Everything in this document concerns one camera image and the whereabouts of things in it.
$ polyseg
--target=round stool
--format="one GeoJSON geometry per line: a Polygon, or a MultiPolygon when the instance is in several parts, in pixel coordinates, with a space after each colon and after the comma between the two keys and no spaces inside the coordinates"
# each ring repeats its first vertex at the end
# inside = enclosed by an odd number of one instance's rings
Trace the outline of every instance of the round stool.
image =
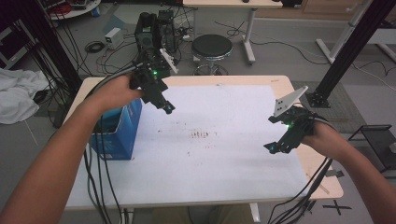
{"type": "Polygon", "coordinates": [[[215,64],[215,61],[222,60],[231,55],[233,43],[222,35],[201,35],[192,41],[192,54],[208,63],[199,65],[194,70],[195,76],[200,75],[228,75],[227,70],[215,64]]]}

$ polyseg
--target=hand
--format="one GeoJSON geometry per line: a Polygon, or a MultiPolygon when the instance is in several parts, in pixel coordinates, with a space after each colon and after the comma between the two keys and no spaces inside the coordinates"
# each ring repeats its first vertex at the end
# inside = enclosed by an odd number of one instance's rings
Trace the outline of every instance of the hand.
{"type": "Polygon", "coordinates": [[[131,75],[116,77],[99,88],[86,101],[96,108],[99,114],[129,104],[132,100],[143,96],[143,91],[131,90],[131,75]]]}
{"type": "Polygon", "coordinates": [[[303,141],[321,155],[339,161],[350,144],[332,127],[316,121],[314,135],[306,136],[303,141]]]}

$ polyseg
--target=blue cardboard box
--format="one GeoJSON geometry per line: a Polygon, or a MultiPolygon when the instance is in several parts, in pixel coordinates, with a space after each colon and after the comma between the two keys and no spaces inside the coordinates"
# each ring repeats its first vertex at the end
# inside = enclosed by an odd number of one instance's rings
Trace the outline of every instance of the blue cardboard box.
{"type": "Polygon", "coordinates": [[[104,118],[99,120],[98,123],[102,125],[101,131],[92,134],[91,147],[99,153],[101,159],[104,157],[108,161],[131,159],[141,111],[142,102],[136,99],[120,110],[114,128],[108,128],[108,123],[111,119],[111,122],[114,121],[114,116],[110,119],[108,116],[105,118],[104,115],[104,118]]]}

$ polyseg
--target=forearm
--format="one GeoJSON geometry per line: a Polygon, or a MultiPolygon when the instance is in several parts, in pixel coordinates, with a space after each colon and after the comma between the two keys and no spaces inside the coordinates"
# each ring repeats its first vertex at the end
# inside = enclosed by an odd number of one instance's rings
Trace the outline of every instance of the forearm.
{"type": "Polygon", "coordinates": [[[73,187],[78,166],[100,114],[78,106],[49,140],[15,188],[0,223],[57,223],[73,187]]]}
{"type": "Polygon", "coordinates": [[[351,145],[339,159],[351,176],[374,223],[394,223],[396,214],[396,190],[363,156],[351,145]]]}

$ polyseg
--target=white cloth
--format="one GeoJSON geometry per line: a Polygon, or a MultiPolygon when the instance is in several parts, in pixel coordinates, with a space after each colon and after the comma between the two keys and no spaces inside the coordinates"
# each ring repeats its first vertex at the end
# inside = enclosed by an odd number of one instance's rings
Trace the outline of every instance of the white cloth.
{"type": "Polygon", "coordinates": [[[48,87],[44,74],[0,68],[0,123],[13,124],[31,117],[39,108],[35,93],[48,87]]]}

